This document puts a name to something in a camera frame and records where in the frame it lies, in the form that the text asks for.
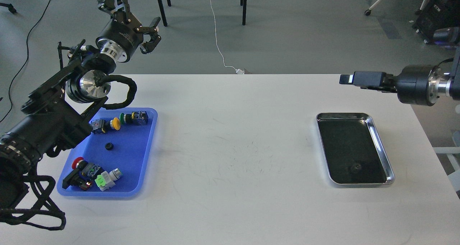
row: metal tray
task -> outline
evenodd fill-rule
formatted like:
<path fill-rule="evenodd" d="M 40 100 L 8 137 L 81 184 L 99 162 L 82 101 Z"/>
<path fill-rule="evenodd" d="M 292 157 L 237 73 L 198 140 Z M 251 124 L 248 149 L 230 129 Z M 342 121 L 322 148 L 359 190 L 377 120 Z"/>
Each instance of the metal tray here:
<path fill-rule="evenodd" d="M 339 185 L 381 185 L 395 176 L 372 118 L 364 113 L 321 113 L 317 125 L 327 172 Z"/>

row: blue tray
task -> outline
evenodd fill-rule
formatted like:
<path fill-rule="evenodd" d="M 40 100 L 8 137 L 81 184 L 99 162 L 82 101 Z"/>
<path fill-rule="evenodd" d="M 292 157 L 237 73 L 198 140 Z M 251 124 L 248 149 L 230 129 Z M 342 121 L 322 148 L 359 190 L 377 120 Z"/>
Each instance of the blue tray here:
<path fill-rule="evenodd" d="M 59 181 L 56 183 L 59 194 L 63 196 L 127 197 L 139 192 L 143 184 L 158 113 L 152 108 L 101 109 L 93 119 L 113 118 L 118 117 L 120 113 L 131 114 L 133 111 L 146 111 L 148 124 L 145 126 L 122 125 L 119 131 L 114 130 L 96 135 L 91 133 L 71 150 Z M 105 149 L 105 144 L 108 142 L 113 143 L 113 150 Z M 69 186 L 64 189 L 62 179 L 72 171 L 72 162 L 77 157 L 83 157 L 88 162 L 99 164 L 107 172 L 118 168 L 123 176 L 115 181 L 115 186 L 106 191 L 100 191 L 95 183 L 87 191 L 77 186 Z"/>

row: floor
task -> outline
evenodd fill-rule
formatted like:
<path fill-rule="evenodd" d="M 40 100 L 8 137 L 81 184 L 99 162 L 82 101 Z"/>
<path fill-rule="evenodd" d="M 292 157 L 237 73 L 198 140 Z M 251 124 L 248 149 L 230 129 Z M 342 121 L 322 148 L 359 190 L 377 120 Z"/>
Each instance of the floor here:
<path fill-rule="evenodd" d="M 212 0 L 218 45 L 226 65 L 250 73 L 353 73 L 375 70 L 398 74 L 410 64 L 436 64 L 453 50 L 426 45 L 411 28 L 422 0 L 384 0 L 369 17 L 364 10 L 375 0 L 248 0 L 242 26 L 240 0 Z M 8 85 L 26 59 L 26 35 L 48 0 L 0 0 L 18 14 L 0 9 L 0 115 L 9 109 Z M 214 38 L 209 0 L 171 0 L 165 6 L 168 27 L 160 23 L 161 42 L 148 55 L 136 52 L 116 73 L 235 73 L 225 68 Z M 148 25 L 159 17 L 156 0 L 129 0 L 131 11 Z M 0 124 L 5 132 L 23 118 L 27 94 L 59 70 L 57 43 L 72 46 L 83 38 L 94 43 L 109 15 L 97 0 L 51 0 L 29 39 L 29 61 L 13 83 L 13 110 Z M 433 107 L 413 107 L 433 146 L 452 146 L 460 129 L 448 98 Z M 446 173 L 453 171 L 440 157 Z"/>

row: black robotic arm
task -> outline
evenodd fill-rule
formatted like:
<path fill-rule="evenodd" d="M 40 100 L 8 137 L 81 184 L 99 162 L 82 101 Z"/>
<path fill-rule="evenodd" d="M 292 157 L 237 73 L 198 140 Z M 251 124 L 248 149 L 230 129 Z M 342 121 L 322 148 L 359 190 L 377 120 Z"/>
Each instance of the black robotic arm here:
<path fill-rule="evenodd" d="M 433 38 L 437 45 L 455 47 L 455 56 L 437 65 L 406 66 L 397 76 L 385 72 L 355 71 L 354 74 L 341 75 L 339 83 L 397 93 L 399 101 L 405 104 L 432 106 L 443 95 L 460 100 L 460 27 L 439 29 Z M 448 62 L 453 63 L 451 71 L 442 73 L 439 65 Z"/>
<path fill-rule="evenodd" d="M 37 163 L 44 154 L 55 157 L 82 142 L 90 135 L 89 121 L 100 108 L 123 108 L 134 99 L 135 82 L 110 73 L 116 62 L 128 62 L 139 45 L 142 53 L 154 50 L 161 40 L 157 28 L 160 18 L 154 19 L 150 27 L 142 27 L 131 13 L 128 0 L 99 0 L 99 9 L 109 13 L 111 20 L 96 39 L 97 47 L 85 45 L 85 40 L 71 48 L 59 45 L 61 50 L 69 50 L 68 65 L 29 94 L 29 101 L 21 107 L 27 116 L 0 137 L 0 222 L 64 229 L 65 214 L 49 197 L 55 181 L 50 176 L 38 176 Z M 143 35 L 151 39 L 142 43 Z M 129 86 L 126 101 L 105 104 L 111 81 Z M 76 102 L 92 104 L 79 114 L 65 101 L 64 93 Z M 28 193 L 26 183 L 37 201 L 30 209 L 17 209 Z M 61 225 L 45 227 L 29 222 L 36 214 L 57 217 Z"/>

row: white table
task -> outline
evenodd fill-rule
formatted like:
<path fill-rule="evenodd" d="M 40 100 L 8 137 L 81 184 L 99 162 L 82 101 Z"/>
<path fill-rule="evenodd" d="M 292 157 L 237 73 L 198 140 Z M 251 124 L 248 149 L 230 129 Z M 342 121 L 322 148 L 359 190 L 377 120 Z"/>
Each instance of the white table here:
<path fill-rule="evenodd" d="M 460 201 L 395 94 L 342 86 L 338 75 L 133 79 L 132 106 L 159 114 L 140 194 L 78 199 L 54 191 L 66 228 L 1 224 L 1 244 L 459 243 Z M 109 101 L 123 91 L 113 86 Z M 333 186 L 315 125 L 320 112 L 370 114 L 395 182 Z M 57 179 L 68 153 L 45 158 L 39 173 Z"/>

